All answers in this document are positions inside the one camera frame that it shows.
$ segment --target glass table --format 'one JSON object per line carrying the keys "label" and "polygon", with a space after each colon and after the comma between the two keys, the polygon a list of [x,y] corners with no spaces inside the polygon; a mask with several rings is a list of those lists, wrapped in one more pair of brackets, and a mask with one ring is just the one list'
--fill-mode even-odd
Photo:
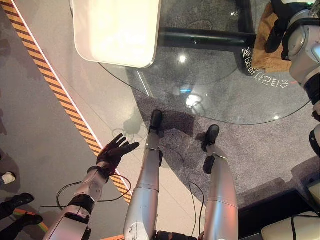
{"label": "glass table", "polygon": [[120,81],[172,107],[254,125],[308,102],[289,72],[246,66],[269,0],[162,0],[156,57],[147,68],[100,63]]}

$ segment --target black robotic glove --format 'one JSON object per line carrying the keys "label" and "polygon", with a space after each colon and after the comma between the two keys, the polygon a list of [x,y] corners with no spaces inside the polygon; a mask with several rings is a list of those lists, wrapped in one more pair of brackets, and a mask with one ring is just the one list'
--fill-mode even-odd
{"label": "black robotic glove", "polygon": [[128,141],[122,144],[125,140],[127,140],[127,138],[123,137],[122,133],[119,134],[107,146],[104,147],[104,149],[96,158],[96,165],[102,167],[104,172],[106,172],[109,176],[115,174],[116,168],[118,167],[123,155],[132,152],[140,145],[138,142],[129,144]]}

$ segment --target white line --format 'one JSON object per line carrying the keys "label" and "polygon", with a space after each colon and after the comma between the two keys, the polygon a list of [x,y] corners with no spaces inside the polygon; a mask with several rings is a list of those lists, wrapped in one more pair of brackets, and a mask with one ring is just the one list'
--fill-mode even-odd
{"label": "white line", "polygon": [[[70,102],[72,103],[72,105],[74,106],[74,108],[76,109],[76,111],[78,112],[78,114],[80,115],[81,119],[82,119],[83,122],[85,123],[86,127],[89,129],[90,133],[92,134],[92,136],[94,137],[95,141],[99,144],[99,146],[100,146],[100,148],[101,148],[101,150],[102,150],[102,149],[103,149],[103,145],[101,144],[101,142],[100,142],[99,139],[97,138],[96,134],[94,133],[94,131],[92,130],[92,128],[90,127],[90,125],[88,124],[88,122],[86,121],[85,117],[84,117],[84,116],[82,115],[82,113],[80,112],[80,110],[79,110],[79,108],[77,107],[76,103],[75,103],[75,102],[73,101],[73,99],[71,98],[71,96],[70,96],[70,94],[68,93],[67,89],[65,88],[65,86],[64,86],[63,83],[61,82],[60,78],[59,78],[58,75],[56,74],[54,68],[51,66],[50,62],[48,61],[48,59],[47,59],[47,57],[45,56],[44,52],[42,51],[41,47],[39,46],[37,40],[35,39],[35,36],[32,34],[29,26],[27,25],[25,19],[22,17],[22,15],[21,15],[21,13],[20,13],[20,11],[19,11],[19,9],[18,9],[15,1],[14,1],[14,0],[11,0],[11,2],[12,2],[12,4],[13,4],[16,12],[17,12],[18,15],[20,16],[20,18],[21,18],[21,20],[22,20],[25,28],[28,30],[30,36],[32,37],[35,45],[38,47],[38,49],[39,49],[40,53],[42,54],[44,60],[46,61],[46,63],[47,63],[48,66],[50,67],[53,75],[55,76],[55,78],[57,79],[57,81],[60,83],[62,89],[63,89],[64,92],[66,93],[67,97],[70,99]],[[115,171],[116,171],[116,173],[117,173],[118,175],[121,175],[120,172],[119,172],[117,169],[116,169]],[[121,177],[121,180],[122,180],[123,184],[125,185],[126,189],[129,190],[129,187],[128,187],[126,181],[125,181],[122,177]]]}
{"label": "white line", "polygon": [[141,80],[141,82],[142,82],[142,84],[143,84],[143,86],[144,86],[144,89],[145,89],[145,91],[146,91],[146,94],[150,97],[150,95],[149,95],[149,93],[148,93],[148,91],[147,91],[147,88],[146,88],[146,86],[145,86],[145,83],[144,83],[144,81],[142,80],[142,77],[140,76],[140,73],[138,72],[138,71],[136,71],[137,73],[138,73],[138,75],[139,75],[139,78],[140,78],[140,80]]}

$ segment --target black cable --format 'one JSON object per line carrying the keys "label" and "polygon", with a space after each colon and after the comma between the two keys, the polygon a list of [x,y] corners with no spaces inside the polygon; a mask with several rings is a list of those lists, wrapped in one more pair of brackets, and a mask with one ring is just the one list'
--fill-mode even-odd
{"label": "black cable", "polygon": [[196,211],[194,195],[192,193],[191,186],[190,186],[190,181],[188,182],[188,185],[189,185],[189,189],[190,189],[190,193],[191,193],[191,197],[192,197],[193,209],[194,209],[194,219],[195,219],[194,225],[193,225],[192,234],[191,234],[191,237],[193,237],[194,236],[194,232],[195,232],[195,228],[196,228],[196,223],[197,223],[197,211]]}
{"label": "black cable", "polygon": [[126,195],[128,192],[130,192],[132,185],[131,185],[131,182],[129,181],[129,179],[126,178],[125,176],[121,176],[121,175],[118,175],[118,174],[115,174],[115,176],[118,176],[118,177],[121,177],[121,178],[124,178],[125,180],[127,180],[128,183],[129,183],[129,185],[130,185],[129,190],[126,191],[126,192],[125,192],[124,194],[122,194],[121,196],[115,198],[115,199],[111,199],[111,200],[101,200],[101,201],[98,201],[98,203],[106,203],[106,202],[116,201],[116,200],[122,198],[122,197],[123,197],[124,195]]}
{"label": "black cable", "polygon": [[292,227],[292,233],[293,233],[293,240],[297,240],[297,233],[296,233],[296,227],[295,227],[295,221],[294,219],[296,217],[302,217],[302,218],[320,218],[320,216],[308,216],[308,215],[295,215],[291,217],[291,227]]}
{"label": "black cable", "polygon": [[62,206],[60,205],[60,201],[59,201],[59,197],[60,197],[60,194],[67,188],[71,187],[71,186],[74,186],[74,185],[78,185],[80,184],[81,181],[77,181],[77,182],[74,182],[74,183],[70,183],[68,185],[65,185],[63,188],[60,189],[60,191],[57,193],[56,197],[55,197],[55,201],[56,201],[56,204],[57,206],[59,207],[59,209],[62,211],[63,208]]}
{"label": "black cable", "polygon": [[[171,150],[171,151],[176,152],[176,153],[180,156],[180,158],[182,159],[183,164],[185,163],[185,159],[182,157],[182,155],[181,155],[178,151],[174,150],[173,148],[171,148],[171,147],[169,147],[169,146],[165,146],[165,145],[159,145],[159,146],[161,146],[161,147],[163,147],[163,148],[167,148],[167,149],[169,149],[169,150]],[[195,205],[194,195],[193,195],[193,192],[192,192],[192,190],[191,190],[190,183],[194,184],[194,185],[201,191],[201,193],[202,193],[202,205],[201,205],[201,210],[200,210],[200,215],[199,215],[199,236],[200,236],[200,234],[201,234],[201,233],[200,233],[201,215],[202,215],[202,210],[203,210],[204,205],[205,205],[205,194],[204,194],[204,192],[201,190],[201,188],[200,188],[197,184],[195,184],[194,182],[192,182],[192,181],[189,180],[189,178],[188,178],[187,175],[186,175],[186,178],[187,178],[187,180],[188,180],[188,185],[189,185],[189,189],[190,189],[191,196],[192,196],[192,202],[193,202],[193,208],[194,208],[194,215],[195,215],[195,221],[194,221],[193,230],[192,230],[192,234],[191,234],[192,237],[193,237],[193,235],[194,235],[194,231],[195,231],[196,224],[197,224],[197,211],[196,211],[196,205]]]}
{"label": "black cable", "polygon": [[202,209],[204,208],[204,205],[205,205],[205,194],[197,184],[195,184],[192,181],[189,181],[189,182],[192,183],[193,185],[195,185],[200,190],[200,192],[202,193],[202,205],[201,205],[201,210],[200,210],[200,215],[199,215],[199,236],[200,236],[200,234],[201,234],[201,231],[200,231],[201,215],[202,215]]}
{"label": "black cable", "polygon": [[[125,176],[122,176],[122,175],[118,175],[118,174],[114,174],[115,176],[118,176],[118,177],[121,177],[121,178],[124,178],[125,180],[128,181],[130,187],[129,187],[129,190],[126,191],[124,194],[122,194],[121,196],[115,198],[115,199],[111,199],[111,200],[99,200],[98,203],[106,203],[106,202],[113,202],[113,201],[116,201],[116,200],[119,200],[120,198],[122,198],[123,196],[125,196],[127,193],[130,192],[131,188],[132,188],[132,184],[131,182],[129,181],[128,178],[126,178]],[[70,183],[68,185],[65,185],[63,188],[61,188],[59,190],[59,192],[57,193],[56,195],[56,206],[51,206],[51,205],[48,205],[48,206],[40,206],[40,208],[59,208],[61,211],[63,210],[63,208],[67,207],[67,206],[61,206],[60,204],[60,201],[59,201],[59,197],[60,197],[60,194],[67,188],[71,187],[71,186],[74,186],[74,185],[78,185],[82,183],[82,181],[77,181],[77,182],[74,182],[74,183]]]}

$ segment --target white sneaker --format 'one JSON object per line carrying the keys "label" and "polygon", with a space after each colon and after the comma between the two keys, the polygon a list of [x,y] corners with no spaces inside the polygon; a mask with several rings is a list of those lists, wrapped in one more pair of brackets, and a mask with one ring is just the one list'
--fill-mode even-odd
{"label": "white sneaker", "polygon": [[1,178],[4,181],[4,184],[13,183],[16,180],[16,176],[10,171],[8,171],[5,175],[1,176]]}

